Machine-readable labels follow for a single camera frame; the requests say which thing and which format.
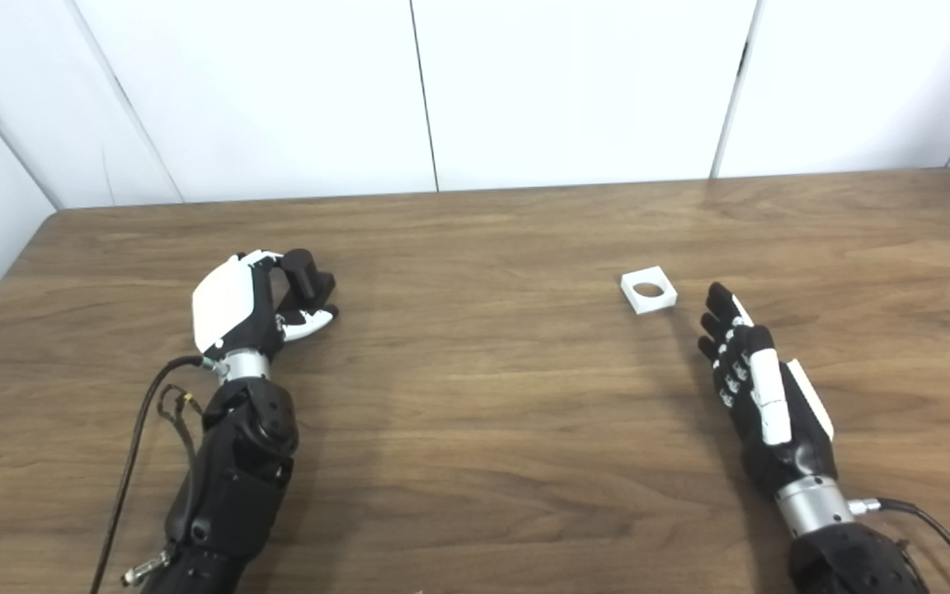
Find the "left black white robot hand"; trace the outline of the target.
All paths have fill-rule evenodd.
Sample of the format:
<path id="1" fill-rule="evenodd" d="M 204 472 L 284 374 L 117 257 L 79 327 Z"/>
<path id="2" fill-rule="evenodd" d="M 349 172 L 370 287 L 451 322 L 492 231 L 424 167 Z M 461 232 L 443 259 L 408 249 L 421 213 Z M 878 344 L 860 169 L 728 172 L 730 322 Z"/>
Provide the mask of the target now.
<path id="1" fill-rule="evenodd" d="M 287 342 L 338 317 L 328 302 L 335 286 L 333 274 L 319 271 L 306 249 L 234 253 L 192 294 L 195 347 L 214 361 L 241 351 L 273 361 Z"/>

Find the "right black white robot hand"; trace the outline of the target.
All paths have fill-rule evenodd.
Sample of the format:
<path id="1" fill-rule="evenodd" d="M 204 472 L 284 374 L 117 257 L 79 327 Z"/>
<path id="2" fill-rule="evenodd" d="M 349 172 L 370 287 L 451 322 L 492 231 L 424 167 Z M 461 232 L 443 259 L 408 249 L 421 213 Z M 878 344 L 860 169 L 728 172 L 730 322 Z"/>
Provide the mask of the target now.
<path id="1" fill-rule="evenodd" d="M 802 364 L 720 282 L 708 287 L 698 349 L 741 443 L 746 476 L 766 497 L 807 477 L 837 479 L 830 415 Z"/>

